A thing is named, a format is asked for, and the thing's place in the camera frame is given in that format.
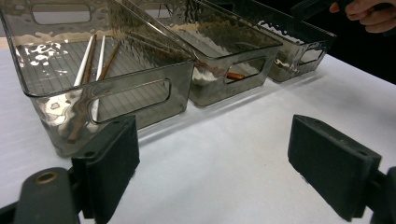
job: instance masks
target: clear plastic container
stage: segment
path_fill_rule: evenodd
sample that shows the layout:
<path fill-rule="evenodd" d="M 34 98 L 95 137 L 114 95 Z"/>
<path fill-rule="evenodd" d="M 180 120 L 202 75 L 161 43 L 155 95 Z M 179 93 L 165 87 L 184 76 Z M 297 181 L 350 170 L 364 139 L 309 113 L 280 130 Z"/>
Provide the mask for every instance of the clear plastic container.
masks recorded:
<path fill-rule="evenodd" d="M 60 156 L 120 116 L 141 129 L 186 110 L 195 57 L 117 1 L 9 0 L 1 17 L 21 87 Z"/>
<path fill-rule="evenodd" d="M 283 43 L 268 77 L 283 82 L 315 71 L 336 35 L 253 0 L 204 0 Z"/>
<path fill-rule="evenodd" d="M 261 86 L 282 43 L 195 0 L 122 0 L 197 57 L 190 99 L 214 104 Z"/>

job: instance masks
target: white tabletop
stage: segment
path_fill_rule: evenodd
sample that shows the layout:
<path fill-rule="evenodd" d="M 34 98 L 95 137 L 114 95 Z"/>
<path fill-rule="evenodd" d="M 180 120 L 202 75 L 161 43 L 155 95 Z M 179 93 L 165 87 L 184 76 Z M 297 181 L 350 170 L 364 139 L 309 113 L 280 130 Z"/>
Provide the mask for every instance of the white tabletop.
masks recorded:
<path fill-rule="evenodd" d="M 294 114 L 332 125 L 396 166 L 396 86 L 327 55 L 315 72 L 140 130 L 140 164 L 110 223 L 346 223 L 288 162 Z M 0 207 L 55 153 L 8 49 L 0 50 Z M 352 223 L 368 224 L 372 212 Z"/>

